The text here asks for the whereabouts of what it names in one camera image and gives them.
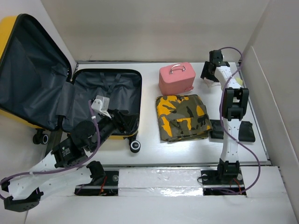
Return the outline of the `clear plastic bag red label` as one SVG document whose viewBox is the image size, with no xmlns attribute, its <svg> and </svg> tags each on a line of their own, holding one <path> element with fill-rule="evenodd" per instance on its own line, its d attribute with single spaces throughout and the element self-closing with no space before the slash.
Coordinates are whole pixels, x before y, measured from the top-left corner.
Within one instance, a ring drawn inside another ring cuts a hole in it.
<svg viewBox="0 0 299 224">
<path fill-rule="evenodd" d="M 214 82 L 214 81 L 206 79 L 206 78 L 204 78 L 203 81 L 208 86 L 208 88 L 213 88 L 213 87 L 216 87 L 216 86 L 221 86 L 221 84 L 219 82 Z"/>
</svg>

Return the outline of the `pale yellow-green mug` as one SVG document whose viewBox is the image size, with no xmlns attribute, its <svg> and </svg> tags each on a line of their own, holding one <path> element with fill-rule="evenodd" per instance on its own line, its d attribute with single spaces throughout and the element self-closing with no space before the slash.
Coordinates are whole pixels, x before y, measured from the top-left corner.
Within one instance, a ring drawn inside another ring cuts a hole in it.
<svg viewBox="0 0 299 224">
<path fill-rule="evenodd" d="M 235 80 L 240 86 L 243 86 L 243 81 L 239 77 L 236 77 Z"/>
</svg>

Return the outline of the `pink cosmetic case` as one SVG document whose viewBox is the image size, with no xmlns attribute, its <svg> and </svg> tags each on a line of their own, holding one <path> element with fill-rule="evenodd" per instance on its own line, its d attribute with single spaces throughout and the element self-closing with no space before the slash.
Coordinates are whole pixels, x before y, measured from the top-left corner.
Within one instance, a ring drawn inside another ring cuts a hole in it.
<svg viewBox="0 0 299 224">
<path fill-rule="evenodd" d="M 193 89 L 196 73 L 189 62 L 162 67 L 159 70 L 159 89 L 163 96 L 177 95 Z"/>
</svg>

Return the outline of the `camouflage garment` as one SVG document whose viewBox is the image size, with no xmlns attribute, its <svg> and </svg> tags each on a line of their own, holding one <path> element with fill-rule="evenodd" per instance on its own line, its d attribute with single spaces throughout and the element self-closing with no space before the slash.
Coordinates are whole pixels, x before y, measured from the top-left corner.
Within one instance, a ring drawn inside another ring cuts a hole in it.
<svg viewBox="0 0 299 224">
<path fill-rule="evenodd" d="M 161 141 L 205 139 L 213 130 L 206 106 L 196 94 L 159 96 L 156 110 Z"/>
</svg>

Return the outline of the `black pouch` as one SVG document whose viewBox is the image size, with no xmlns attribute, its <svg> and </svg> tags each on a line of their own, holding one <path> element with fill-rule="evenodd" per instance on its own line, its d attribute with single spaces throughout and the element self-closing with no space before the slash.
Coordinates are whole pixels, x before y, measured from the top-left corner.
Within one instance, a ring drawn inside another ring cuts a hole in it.
<svg viewBox="0 0 299 224">
<path fill-rule="evenodd" d="M 210 137 L 212 139 L 223 139 L 224 131 L 220 124 L 219 120 L 211 119 L 212 124 L 212 131 L 210 132 Z M 242 142 L 255 142 L 255 134 L 253 130 L 253 124 L 249 121 L 242 121 L 240 128 L 239 128 L 239 134 L 238 134 L 238 140 Z"/>
</svg>

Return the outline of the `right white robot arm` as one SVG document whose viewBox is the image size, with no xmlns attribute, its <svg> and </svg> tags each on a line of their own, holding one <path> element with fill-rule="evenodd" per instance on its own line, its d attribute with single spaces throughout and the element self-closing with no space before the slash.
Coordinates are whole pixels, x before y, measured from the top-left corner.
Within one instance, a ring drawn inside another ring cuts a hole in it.
<svg viewBox="0 0 299 224">
<path fill-rule="evenodd" d="M 223 148 L 215 178 L 220 183 L 227 183 L 236 178 L 240 171 L 239 131 L 247 111 L 249 90 L 236 81 L 220 49 L 209 52 L 209 60 L 205 62 L 201 78 L 220 83 L 222 87 L 220 123 L 224 131 Z"/>
</svg>

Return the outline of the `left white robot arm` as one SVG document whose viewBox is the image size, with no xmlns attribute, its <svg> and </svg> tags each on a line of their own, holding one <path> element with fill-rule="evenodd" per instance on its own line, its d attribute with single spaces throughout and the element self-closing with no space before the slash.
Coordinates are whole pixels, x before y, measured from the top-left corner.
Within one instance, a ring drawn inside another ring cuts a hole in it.
<svg viewBox="0 0 299 224">
<path fill-rule="evenodd" d="M 126 135 L 139 123 L 138 113 L 110 110 L 110 116 L 79 122 L 67 139 L 56 145 L 29 171 L 15 174 L 0 182 L 9 196 L 4 208 L 25 212 L 46 197 L 71 185 L 103 185 L 106 173 L 99 161 L 92 161 L 101 145 L 115 132 Z"/>
</svg>

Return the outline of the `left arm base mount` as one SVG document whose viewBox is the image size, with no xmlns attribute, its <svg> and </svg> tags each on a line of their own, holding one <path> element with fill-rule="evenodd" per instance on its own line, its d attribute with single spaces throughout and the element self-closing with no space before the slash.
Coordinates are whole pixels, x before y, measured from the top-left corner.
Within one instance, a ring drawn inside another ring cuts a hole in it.
<svg viewBox="0 0 299 224">
<path fill-rule="evenodd" d="M 87 165 L 91 171 L 91 182 L 77 185 L 74 190 L 76 196 L 117 196 L 119 170 L 104 170 L 99 161 L 92 161 Z"/>
</svg>

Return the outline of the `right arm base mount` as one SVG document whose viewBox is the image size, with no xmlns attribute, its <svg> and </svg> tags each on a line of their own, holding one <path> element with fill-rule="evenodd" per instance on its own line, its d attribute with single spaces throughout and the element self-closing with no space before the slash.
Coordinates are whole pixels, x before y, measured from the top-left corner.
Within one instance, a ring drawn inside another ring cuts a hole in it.
<svg viewBox="0 0 299 224">
<path fill-rule="evenodd" d="M 240 163 L 219 161 L 217 169 L 203 169 L 197 178 L 206 195 L 246 195 Z"/>
</svg>

